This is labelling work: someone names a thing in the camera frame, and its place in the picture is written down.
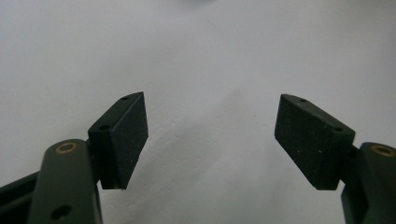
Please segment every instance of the screw hole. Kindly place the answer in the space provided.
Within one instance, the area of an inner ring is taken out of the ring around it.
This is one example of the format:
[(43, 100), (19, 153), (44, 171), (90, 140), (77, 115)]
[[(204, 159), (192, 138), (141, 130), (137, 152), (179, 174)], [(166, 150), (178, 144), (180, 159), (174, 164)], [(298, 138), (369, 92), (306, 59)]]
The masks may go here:
[(383, 156), (387, 156), (387, 157), (395, 156), (395, 152), (387, 147), (373, 146), (372, 150), (378, 154), (383, 155)]
[(105, 131), (105, 130), (107, 130), (107, 129), (109, 129), (109, 128), (110, 128), (109, 125), (102, 125), (102, 126), (99, 127), (99, 130), (100, 130), (100, 131)]
[(72, 211), (72, 208), (69, 205), (62, 205), (57, 209), (53, 210), (50, 217), (53, 220), (63, 221)]
[(74, 142), (68, 142), (68, 143), (63, 143), (60, 146), (55, 148), (55, 151), (58, 154), (65, 154), (65, 153), (69, 153), (71, 151), (73, 151), (74, 149), (76, 149), (78, 146), (76, 143)]

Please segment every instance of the small hole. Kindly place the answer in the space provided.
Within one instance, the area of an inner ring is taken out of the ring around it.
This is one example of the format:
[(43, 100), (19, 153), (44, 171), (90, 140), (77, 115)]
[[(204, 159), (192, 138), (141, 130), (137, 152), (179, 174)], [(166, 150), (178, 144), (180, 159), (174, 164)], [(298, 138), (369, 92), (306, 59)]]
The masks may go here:
[(99, 127), (99, 130), (100, 130), (100, 131), (105, 131), (105, 130), (107, 130), (107, 129), (109, 129), (109, 128), (110, 128), (109, 125), (102, 125), (102, 126)]
[(352, 158), (352, 159), (356, 159), (356, 157), (358, 156), (358, 152), (357, 152), (356, 150), (351, 150), (351, 151), (348, 153), (348, 156), (349, 156), (350, 158)]
[(69, 205), (62, 205), (57, 209), (53, 210), (50, 217), (53, 220), (63, 221), (72, 211), (72, 208)]

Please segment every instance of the white wall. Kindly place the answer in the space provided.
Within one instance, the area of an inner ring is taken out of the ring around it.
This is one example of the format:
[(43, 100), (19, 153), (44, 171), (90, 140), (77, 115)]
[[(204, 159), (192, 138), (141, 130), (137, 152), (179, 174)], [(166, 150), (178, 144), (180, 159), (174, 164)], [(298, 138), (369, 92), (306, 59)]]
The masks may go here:
[(144, 91), (149, 139), (105, 223), (344, 223), (276, 142), (281, 93), (396, 147), (393, 0), (2, 1), (0, 185)]

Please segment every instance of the white surface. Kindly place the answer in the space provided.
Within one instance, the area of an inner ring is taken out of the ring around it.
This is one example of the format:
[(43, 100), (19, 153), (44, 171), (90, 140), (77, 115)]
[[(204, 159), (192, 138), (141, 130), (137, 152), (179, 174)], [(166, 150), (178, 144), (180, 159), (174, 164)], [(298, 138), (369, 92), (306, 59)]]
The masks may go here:
[(0, 185), (144, 91), (149, 139), (105, 223), (344, 223), (274, 139), (280, 93), (396, 146), (393, 0), (2, 1)]

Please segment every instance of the white background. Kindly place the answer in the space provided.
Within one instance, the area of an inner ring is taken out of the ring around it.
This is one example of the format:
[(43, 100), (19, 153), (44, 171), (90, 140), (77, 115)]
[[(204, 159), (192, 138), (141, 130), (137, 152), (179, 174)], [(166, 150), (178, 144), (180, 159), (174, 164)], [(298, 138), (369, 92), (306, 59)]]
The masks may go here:
[(149, 139), (109, 223), (344, 223), (274, 138), (281, 93), (396, 147), (393, 0), (0, 2), (0, 185), (144, 91)]

